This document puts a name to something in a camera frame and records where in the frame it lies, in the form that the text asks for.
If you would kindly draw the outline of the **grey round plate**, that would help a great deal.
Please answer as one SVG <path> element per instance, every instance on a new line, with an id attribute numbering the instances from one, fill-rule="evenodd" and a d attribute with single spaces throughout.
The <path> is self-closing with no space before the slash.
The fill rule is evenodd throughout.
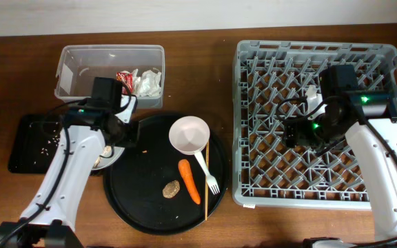
<path id="1" fill-rule="evenodd" d="M 124 152 L 123 147 L 105 146 L 102 154 L 95 160 L 92 170 L 105 169 L 111 166 Z"/>

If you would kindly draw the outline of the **red snack wrapper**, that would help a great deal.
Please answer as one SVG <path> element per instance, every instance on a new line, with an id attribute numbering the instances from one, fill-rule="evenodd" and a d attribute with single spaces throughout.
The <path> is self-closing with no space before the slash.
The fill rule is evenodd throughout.
<path id="1" fill-rule="evenodd" d="M 116 80 L 122 82 L 122 94 L 129 94 L 133 92 L 133 74 L 128 71 L 116 73 Z"/>

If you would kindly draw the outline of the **white tissue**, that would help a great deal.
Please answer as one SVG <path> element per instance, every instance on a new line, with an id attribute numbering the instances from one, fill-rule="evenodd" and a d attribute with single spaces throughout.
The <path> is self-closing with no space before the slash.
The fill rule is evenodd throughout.
<path id="1" fill-rule="evenodd" d="M 158 96 L 161 93 L 159 70 L 147 70 L 138 76 L 138 69 L 132 71 L 132 93 L 136 96 Z"/>

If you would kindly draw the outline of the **pink bowl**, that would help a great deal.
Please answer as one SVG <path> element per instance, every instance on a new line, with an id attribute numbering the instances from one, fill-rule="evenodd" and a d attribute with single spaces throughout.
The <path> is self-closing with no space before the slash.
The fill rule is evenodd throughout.
<path id="1" fill-rule="evenodd" d="M 210 128 L 201 118 L 185 116 L 175 121 L 169 130 L 169 141 L 180 153 L 201 152 L 210 139 Z"/>

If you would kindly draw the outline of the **rice and peanut scraps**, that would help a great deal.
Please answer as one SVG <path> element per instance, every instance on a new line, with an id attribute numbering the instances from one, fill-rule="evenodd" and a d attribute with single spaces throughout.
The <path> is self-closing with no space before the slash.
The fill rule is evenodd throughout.
<path id="1" fill-rule="evenodd" d="M 55 121 L 32 122 L 28 128 L 27 147 L 34 155 L 49 156 L 56 152 L 60 141 L 61 125 Z"/>

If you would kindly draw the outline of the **orange carrot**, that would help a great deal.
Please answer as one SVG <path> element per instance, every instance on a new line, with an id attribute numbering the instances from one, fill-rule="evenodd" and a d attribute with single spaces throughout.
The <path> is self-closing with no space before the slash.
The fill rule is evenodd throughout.
<path id="1" fill-rule="evenodd" d="M 200 205 L 201 197 L 197 191 L 194 178 L 192 175 L 190 163 L 188 162 L 188 160 L 186 159 L 180 160 L 178 163 L 178 169 L 191 199 L 193 200 L 194 203 Z"/>

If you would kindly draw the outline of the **white plastic fork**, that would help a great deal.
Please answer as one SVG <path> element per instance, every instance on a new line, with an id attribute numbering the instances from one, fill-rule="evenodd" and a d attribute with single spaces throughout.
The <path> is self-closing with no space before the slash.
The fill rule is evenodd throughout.
<path id="1" fill-rule="evenodd" d="M 207 186 L 209 187 L 209 189 L 211 190 L 211 192 L 214 195 L 219 194 L 220 189 L 219 189 L 218 183 L 216 181 L 216 178 L 210 174 L 210 171 L 207 168 L 207 164 L 206 164 L 206 161 L 205 161 L 205 158 L 204 158 L 202 152 L 201 151 L 195 152 L 194 156 L 195 156 L 196 160 L 198 161 L 199 165 L 201 166 L 203 173 L 205 174 L 205 180 L 206 180 Z"/>

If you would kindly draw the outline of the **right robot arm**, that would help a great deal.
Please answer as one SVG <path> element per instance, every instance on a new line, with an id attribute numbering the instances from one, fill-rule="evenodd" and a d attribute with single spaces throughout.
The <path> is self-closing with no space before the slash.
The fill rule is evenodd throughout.
<path id="1" fill-rule="evenodd" d="M 333 65 L 297 99 L 305 115 L 277 115 L 287 147 L 317 148 L 322 155 L 346 141 L 358 161 L 374 217 L 371 247 L 397 247 L 397 113 L 387 90 L 364 90 L 351 65 Z"/>

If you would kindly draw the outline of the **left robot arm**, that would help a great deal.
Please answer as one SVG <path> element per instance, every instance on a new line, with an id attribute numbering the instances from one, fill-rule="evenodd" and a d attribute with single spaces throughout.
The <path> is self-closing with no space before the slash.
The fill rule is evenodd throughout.
<path id="1" fill-rule="evenodd" d="M 96 77 L 92 94 L 70 101 L 61 115 L 57 150 L 43 182 L 17 222 L 0 225 L 0 247 L 81 247 L 75 234 L 79 203 L 105 147 L 134 147 L 139 124 L 131 121 L 137 97 L 121 81 Z"/>

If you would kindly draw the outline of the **grey dishwasher rack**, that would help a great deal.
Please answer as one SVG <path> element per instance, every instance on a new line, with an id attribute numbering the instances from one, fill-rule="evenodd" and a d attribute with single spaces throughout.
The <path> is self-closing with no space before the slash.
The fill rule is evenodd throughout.
<path id="1" fill-rule="evenodd" d="M 317 156 L 287 148 L 276 110 L 301 116 L 290 99 L 318 86 L 331 65 L 352 65 L 366 90 L 396 97 L 397 49 L 389 44 L 244 40 L 233 62 L 232 197 L 244 207 L 368 210 L 369 199 L 352 149 L 341 143 Z"/>

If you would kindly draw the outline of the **round black tray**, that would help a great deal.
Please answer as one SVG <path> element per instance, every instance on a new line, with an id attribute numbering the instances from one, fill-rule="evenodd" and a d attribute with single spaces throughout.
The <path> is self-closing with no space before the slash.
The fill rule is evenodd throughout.
<path id="1" fill-rule="evenodd" d="M 205 175 L 193 156 L 180 153 L 170 144 L 171 125 L 179 113 L 156 114 L 139 121 L 139 139 L 109 166 L 103 186 L 116 214 L 133 228 L 147 234 L 172 235 L 188 231 L 215 211 L 223 199 L 229 178 L 229 161 L 220 138 L 210 136 L 210 174 L 216 178 L 220 192 L 205 191 Z M 208 200 L 197 205 L 184 183 L 173 198 L 163 196 L 163 188 L 174 180 L 182 182 L 180 160 L 191 165 L 194 182 L 201 197 Z"/>

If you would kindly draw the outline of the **clear plastic bin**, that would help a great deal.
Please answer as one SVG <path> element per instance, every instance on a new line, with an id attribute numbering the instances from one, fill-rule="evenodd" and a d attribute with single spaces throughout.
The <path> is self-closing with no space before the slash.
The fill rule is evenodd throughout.
<path id="1" fill-rule="evenodd" d="M 160 45 L 68 45 L 61 52 L 54 95 L 64 101 L 89 97 L 96 77 L 115 78 L 118 72 L 161 74 L 164 89 L 165 50 Z"/>

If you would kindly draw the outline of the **black rectangular tray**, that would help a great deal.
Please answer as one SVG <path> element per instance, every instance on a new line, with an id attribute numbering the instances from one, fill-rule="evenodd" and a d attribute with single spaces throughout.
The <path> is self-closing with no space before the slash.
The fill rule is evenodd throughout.
<path id="1" fill-rule="evenodd" d="M 8 161 L 8 171 L 14 174 L 45 174 L 60 141 L 58 116 L 49 116 L 42 123 L 42 114 L 21 118 Z"/>

